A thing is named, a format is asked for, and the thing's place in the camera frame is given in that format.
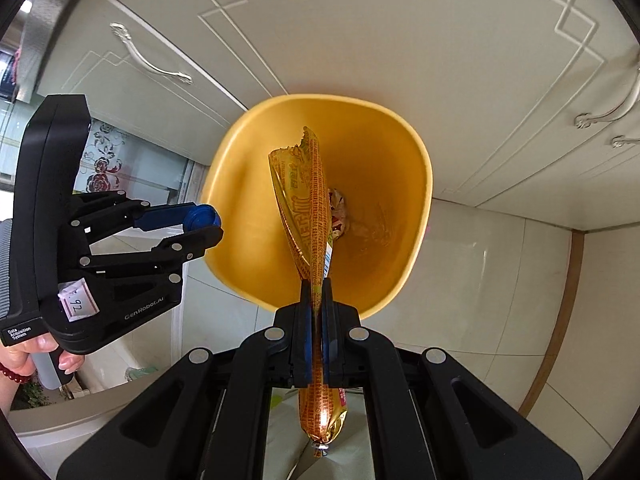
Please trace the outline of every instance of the yellow plastic bin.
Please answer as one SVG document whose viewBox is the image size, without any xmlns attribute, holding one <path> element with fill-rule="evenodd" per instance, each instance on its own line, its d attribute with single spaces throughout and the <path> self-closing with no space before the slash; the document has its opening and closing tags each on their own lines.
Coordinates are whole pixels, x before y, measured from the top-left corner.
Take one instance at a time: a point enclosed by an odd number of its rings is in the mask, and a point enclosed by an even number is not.
<svg viewBox="0 0 640 480">
<path fill-rule="evenodd" d="M 223 139 L 202 191 L 225 232 L 205 261 L 225 285 L 268 310 L 299 299 L 300 278 L 267 156 L 299 143 L 303 126 L 318 136 L 328 185 L 344 196 L 351 221 L 334 243 L 334 299 L 356 307 L 363 319 L 404 285 L 427 225 L 433 183 L 422 140 L 382 106 L 299 94 L 269 99 L 240 117 Z"/>
</svg>

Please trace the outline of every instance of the cabinet door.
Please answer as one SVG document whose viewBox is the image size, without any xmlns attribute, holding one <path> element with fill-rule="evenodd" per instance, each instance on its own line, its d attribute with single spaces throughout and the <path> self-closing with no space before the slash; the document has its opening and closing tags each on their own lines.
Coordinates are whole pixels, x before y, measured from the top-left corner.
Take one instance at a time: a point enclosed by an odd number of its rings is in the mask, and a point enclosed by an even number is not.
<svg viewBox="0 0 640 480">
<path fill-rule="evenodd" d="M 145 70 L 110 23 L 123 24 L 150 63 L 188 74 L 193 83 Z M 116 0 L 78 2 L 38 93 L 85 94 L 93 117 L 207 165 L 243 112 L 203 69 Z"/>
<path fill-rule="evenodd" d="M 634 76 L 611 0 L 121 1 L 246 105 L 267 95 L 257 82 L 395 110 L 430 152 L 434 197 L 468 205 L 597 134 L 574 117 L 616 105 Z"/>
<path fill-rule="evenodd" d="M 640 146 L 611 145 L 617 136 L 640 137 L 638 131 L 640 108 L 482 208 L 579 230 L 638 222 Z"/>
</svg>

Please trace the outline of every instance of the cabinet handle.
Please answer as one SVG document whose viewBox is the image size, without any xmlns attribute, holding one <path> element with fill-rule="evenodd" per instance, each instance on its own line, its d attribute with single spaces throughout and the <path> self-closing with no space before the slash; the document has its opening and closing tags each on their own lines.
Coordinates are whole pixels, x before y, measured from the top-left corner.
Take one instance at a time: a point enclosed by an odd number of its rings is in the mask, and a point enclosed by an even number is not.
<svg viewBox="0 0 640 480">
<path fill-rule="evenodd" d="M 182 72 L 168 72 L 167 70 L 162 70 L 155 65 L 149 63 L 143 56 L 140 54 L 140 51 L 134 45 L 133 40 L 131 39 L 131 35 L 129 31 L 124 25 L 120 23 L 111 23 L 109 25 L 113 33 L 120 38 L 124 46 L 127 47 L 129 54 L 131 57 L 145 70 L 148 72 L 152 72 L 154 74 L 165 75 L 169 77 L 175 77 L 177 80 L 190 85 L 193 83 L 193 79 L 188 74 L 183 74 Z"/>
<path fill-rule="evenodd" d="M 602 115 L 593 115 L 593 114 L 581 114 L 575 118 L 574 124 L 576 128 L 588 128 L 593 123 L 611 123 L 613 121 L 617 121 L 624 117 L 631 108 L 633 108 L 634 104 L 638 101 L 638 97 L 640 96 L 640 60 L 638 65 L 636 66 L 636 71 L 638 74 L 636 75 L 636 80 L 634 81 L 633 86 L 629 94 L 625 97 L 625 100 L 622 101 L 618 106 L 613 108 L 612 111 L 607 112 Z"/>
<path fill-rule="evenodd" d="M 640 144 L 640 139 L 629 139 L 624 135 L 613 137 L 613 139 L 611 139 L 611 146 L 613 148 L 622 148 L 625 144 Z"/>
</svg>

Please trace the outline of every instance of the finger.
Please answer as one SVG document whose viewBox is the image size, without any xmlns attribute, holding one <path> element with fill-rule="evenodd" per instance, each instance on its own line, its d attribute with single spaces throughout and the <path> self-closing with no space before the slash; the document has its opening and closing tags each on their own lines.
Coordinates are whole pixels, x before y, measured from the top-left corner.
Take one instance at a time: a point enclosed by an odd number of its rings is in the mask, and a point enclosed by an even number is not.
<svg viewBox="0 0 640 480">
<path fill-rule="evenodd" d="M 51 352 L 58 348 L 58 342 L 53 339 L 49 333 L 39 335 L 28 341 L 18 343 L 11 347 L 17 351 L 26 352 L 27 354 L 35 354 L 38 352 Z"/>
<path fill-rule="evenodd" d="M 77 372 L 83 364 L 84 364 L 84 360 L 74 364 L 71 368 L 68 368 L 67 370 L 65 370 L 65 374 L 69 375 L 74 372 Z"/>
<path fill-rule="evenodd" d="M 58 361 L 58 368 L 66 370 L 66 373 L 70 374 L 78 370 L 79 367 L 84 364 L 83 355 L 70 354 L 66 350 L 60 354 Z"/>
<path fill-rule="evenodd" d="M 4 355 L 2 357 L 2 364 L 9 368 L 12 372 L 20 373 L 18 370 L 22 368 L 27 362 L 27 357 L 29 354 L 25 353 L 20 348 L 16 348 L 16 346 L 10 346 L 9 348 L 4 349 Z"/>
</svg>

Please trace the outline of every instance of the food wrapper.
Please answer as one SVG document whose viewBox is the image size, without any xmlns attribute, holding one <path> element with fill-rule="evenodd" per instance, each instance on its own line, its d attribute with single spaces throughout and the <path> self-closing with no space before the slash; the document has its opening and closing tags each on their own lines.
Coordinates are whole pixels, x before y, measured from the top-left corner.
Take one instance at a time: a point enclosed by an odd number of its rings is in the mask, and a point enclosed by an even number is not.
<svg viewBox="0 0 640 480">
<path fill-rule="evenodd" d="M 337 240 L 349 229 L 344 197 L 337 189 L 329 190 L 329 205 L 331 206 L 331 236 Z"/>
<path fill-rule="evenodd" d="M 322 170 L 318 138 L 307 127 L 300 145 L 269 154 L 273 189 L 287 241 L 302 280 L 311 283 L 312 380 L 298 392 L 300 426 L 316 446 L 316 455 L 340 432 L 347 413 L 341 388 L 323 381 L 320 303 L 322 282 L 333 251 L 329 191 Z"/>
</svg>

